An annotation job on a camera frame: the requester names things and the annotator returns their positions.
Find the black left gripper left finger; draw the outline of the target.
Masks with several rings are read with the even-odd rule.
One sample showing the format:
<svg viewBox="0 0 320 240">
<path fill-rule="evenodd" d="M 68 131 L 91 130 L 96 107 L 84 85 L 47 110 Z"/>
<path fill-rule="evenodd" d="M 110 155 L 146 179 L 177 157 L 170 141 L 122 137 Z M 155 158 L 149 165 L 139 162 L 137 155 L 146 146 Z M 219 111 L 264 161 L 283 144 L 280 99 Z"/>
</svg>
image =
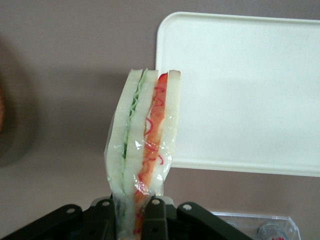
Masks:
<svg viewBox="0 0 320 240">
<path fill-rule="evenodd" d="M 115 207 L 112 197 L 95 199 L 83 210 L 66 204 L 3 237 L 4 240 L 114 240 Z"/>
</svg>

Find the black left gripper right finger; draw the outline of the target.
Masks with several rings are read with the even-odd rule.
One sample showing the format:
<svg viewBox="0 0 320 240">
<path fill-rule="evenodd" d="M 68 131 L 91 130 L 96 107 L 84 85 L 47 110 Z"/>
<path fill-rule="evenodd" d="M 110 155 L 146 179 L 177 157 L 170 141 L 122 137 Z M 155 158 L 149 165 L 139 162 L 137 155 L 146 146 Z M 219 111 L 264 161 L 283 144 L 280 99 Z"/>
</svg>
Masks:
<svg viewBox="0 0 320 240">
<path fill-rule="evenodd" d="M 178 207 L 166 196 L 152 197 L 142 224 L 144 240 L 249 240 L 250 237 L 195 202 Z"/>
</svg>

